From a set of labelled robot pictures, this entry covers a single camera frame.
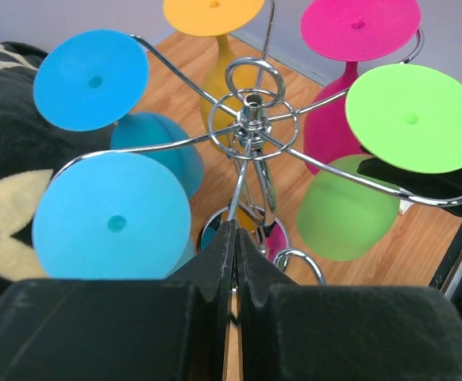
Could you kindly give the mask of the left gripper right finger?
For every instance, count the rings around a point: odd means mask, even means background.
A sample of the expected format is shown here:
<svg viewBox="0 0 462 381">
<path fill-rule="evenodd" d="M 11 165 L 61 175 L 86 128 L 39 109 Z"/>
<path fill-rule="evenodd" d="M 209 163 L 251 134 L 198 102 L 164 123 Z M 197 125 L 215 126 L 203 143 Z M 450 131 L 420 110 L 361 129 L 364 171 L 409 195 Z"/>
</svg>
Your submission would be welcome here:
<svg viewBox="0 0 462 381">
<path fill-rule="evenodd" d="M 462 321 L 431 287 L 301 286 L 235 241 L 246 380 L 462 380 Z"/>
</svg>

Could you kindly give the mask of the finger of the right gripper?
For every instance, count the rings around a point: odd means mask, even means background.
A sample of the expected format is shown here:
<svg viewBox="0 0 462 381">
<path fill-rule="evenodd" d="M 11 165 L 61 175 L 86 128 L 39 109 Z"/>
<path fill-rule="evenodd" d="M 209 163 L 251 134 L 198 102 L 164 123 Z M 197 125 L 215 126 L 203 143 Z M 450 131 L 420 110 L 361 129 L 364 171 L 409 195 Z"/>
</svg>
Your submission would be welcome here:
<svg viewBox="0 0 462 381">
<path fill-rule="evenodd" d="M 426 175 L 404 171 L 380 159 L 372 158 L 362 161 L 358 173 L 429 198 L 455 198 L 462 195 L 462 168 L 442 174 Z M 462 205 L 443 209 L 452 215 L 462 217 Z"/>
</svg>

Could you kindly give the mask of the blue plastic goblet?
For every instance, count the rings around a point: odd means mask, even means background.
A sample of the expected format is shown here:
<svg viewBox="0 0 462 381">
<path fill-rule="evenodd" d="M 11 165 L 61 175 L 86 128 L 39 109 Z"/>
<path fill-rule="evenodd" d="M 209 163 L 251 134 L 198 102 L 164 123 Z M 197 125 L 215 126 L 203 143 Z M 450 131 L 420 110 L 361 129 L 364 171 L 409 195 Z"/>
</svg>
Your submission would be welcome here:
<svg viewBox="0 0 462 381">
<path fill-rule="evenodd" d="M 129 35 L 96 29 L 74 36 L 41 64 L 33 98 L 54 126 L 76 133 L 114 127 L 109 148 L 83 154 L 56 173 L 73 183 L 94 176 L 101 187 L 125 181 L 125 188 L 151 181 L 174 186 L 192 198 L 202 185 L 204 165 L 191 145 L 171 145 L 188 137 L 169 117 L 133 112 L 148 84 L 149 63 Z"/>
<path fill-rule="evenodd" d="M 32 235 L 50 278 L 163 279 L 194 256 L 181 183 L 132 153 L 85 159 L 53 179 Z"/>
</svg>

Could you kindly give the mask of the chrome wine glass rack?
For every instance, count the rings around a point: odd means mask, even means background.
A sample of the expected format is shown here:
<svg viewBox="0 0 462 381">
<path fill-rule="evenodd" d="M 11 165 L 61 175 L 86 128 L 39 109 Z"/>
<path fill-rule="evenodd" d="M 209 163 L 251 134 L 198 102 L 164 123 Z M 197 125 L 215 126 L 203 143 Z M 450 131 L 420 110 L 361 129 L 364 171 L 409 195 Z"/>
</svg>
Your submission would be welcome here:
<svg viewBox="0 0 462 381">
<path fill-rule="evenodd" d="M 135 34 L 128 34 L 142 48 L 143 52 L 151 49 L 151 45 Z M 257 69 L 256 84 L 253 88 L 237 89 L 233 81 L 233 73 L 241 66 L 253 66 Z M 304 161 L 313 172 L 315 168 L 328 171 L 344 179 L 353 181 L 402 201 L 419 203 L 427 206 L 447 208 L 462 205 L 462 195 L 456 198 L 429 198 L 414 194 L 408 190 L 371 177 L 351 174 L 330 164 L 322 163 L 303 153 L 303 126 L 308 112 L 345 96 L 350 88 L 346 88 L 322 101 L 301 109 L 289 108 L 285 118 L 291 121 L 294 132 L 287 142 L 280 142 L 271 136 L 274 118 L 268 116 L 268 110 L 284 104 L 285 84 L 275 67 L 264 57 L 237 57 L 225 71 L 225 81 L 229 93 L 218 100 L 202 89 L 202 85 L 194 85 L 194 91 L 211 105 L 208 118 L 208 129 L 203 140 L 209 141 L 219 152 L 223 153 L 235 164 L 238 174 L 237 185 L 230 204 L 215 219 L 219 223 L 237 220 L 239 225 L 253 233 L 259 228 L 268 231 L 277 229 L 276 196 L 270 175 L 268 162 L 282 154 L 289 154 Z M 223 110 L 235 117 L 235 122 L 224 129 L 214 131 L 213 119 L 216 110 Z M 186 145 L 196 146 L 194 138 L 187 137 L 172 144 L 173 148 Z"/>
</svg>

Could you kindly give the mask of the magenta plastic goblet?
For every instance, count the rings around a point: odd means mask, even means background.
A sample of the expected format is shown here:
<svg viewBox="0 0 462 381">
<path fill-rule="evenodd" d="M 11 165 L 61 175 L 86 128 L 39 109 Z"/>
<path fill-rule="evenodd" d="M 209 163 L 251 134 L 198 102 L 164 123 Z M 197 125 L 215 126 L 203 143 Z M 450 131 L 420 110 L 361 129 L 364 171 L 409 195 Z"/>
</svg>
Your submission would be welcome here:
<svg viewBox="0 0 462 381">
<path fill-rule="evenodd" d="M 305 44 L 318 55 L 342 61 L 340 77 L 323 87 L 315 102 L 348 87 L 358 78 L 358 63 L 398 51 L 415 35 L 421 10 L 414 0 L 317 0 L 301 18 Z M 307 113 L 303 153 L 329 164 L 360 153 L 360 143 L 345 116 L 345 96 Z"/>
</svg>

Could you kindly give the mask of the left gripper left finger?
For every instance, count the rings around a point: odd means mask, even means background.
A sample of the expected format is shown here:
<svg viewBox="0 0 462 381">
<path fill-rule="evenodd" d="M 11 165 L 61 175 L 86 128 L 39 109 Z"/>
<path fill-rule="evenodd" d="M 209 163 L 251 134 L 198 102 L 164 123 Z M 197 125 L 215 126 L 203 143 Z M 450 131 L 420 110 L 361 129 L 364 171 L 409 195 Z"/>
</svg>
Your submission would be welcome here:
<svg viewBox="0 0 462 381">
<path fill-rule="evenodd" d="M 237 228 L 162 280 L 28 279 L 0 298 L 0 380 L 223 380 Z"/>
</svg>

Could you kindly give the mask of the green plastic goblet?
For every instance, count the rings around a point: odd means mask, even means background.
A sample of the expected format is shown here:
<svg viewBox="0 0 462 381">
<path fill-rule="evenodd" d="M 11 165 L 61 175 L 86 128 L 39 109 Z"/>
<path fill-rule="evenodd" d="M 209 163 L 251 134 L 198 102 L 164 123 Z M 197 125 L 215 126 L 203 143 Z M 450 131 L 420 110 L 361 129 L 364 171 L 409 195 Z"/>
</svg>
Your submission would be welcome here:
<svg viewBox="0 0 462 381">
<path fill-rule="evenodd" d="M 462 84 L 429 67 L 377 67 L 343 98 L 311 111 L 303 140 L 307 156 L 351 174 L 371 162 L 424 178 L 460 170 Z M 300 237 L 327 259 L 362 256 L 394 224 L 399 199 L 328 171 L 313 173 L 297 216 Z"/>
</svg>

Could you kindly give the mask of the yellow plastic goblet front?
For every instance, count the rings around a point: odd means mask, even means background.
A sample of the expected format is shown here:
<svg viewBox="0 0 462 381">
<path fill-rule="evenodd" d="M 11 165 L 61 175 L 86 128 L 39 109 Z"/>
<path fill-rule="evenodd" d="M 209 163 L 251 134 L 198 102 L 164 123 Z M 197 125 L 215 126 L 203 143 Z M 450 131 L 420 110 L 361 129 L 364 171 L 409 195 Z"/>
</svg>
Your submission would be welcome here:
<svg viewBox="0 0 462 381">
<path fill-rule="evenodd" d="M 193 37 L 215 37 L 218 57 L 213 67 L 206 73 L 202 89 L 217 100 L 229 93 L 225 81 L 228 65 L 237 58 L 229 45 L 229 34 L 248 24 L 261 10 L 265 1 L 238 0 L 167 0 L 163 11 L 168 23 L 181 33 Z M 256 84 L 257 69 L 241 66 L 233 73 L 237 89 L 253 88 Z M 208 118 L 212 105 L 200 98 L 200 112 L 208 129 Z M 235 117 L 223 110 L 216 110 L 213 119 L 214 131 L 229 127 Z"/>
</svg>

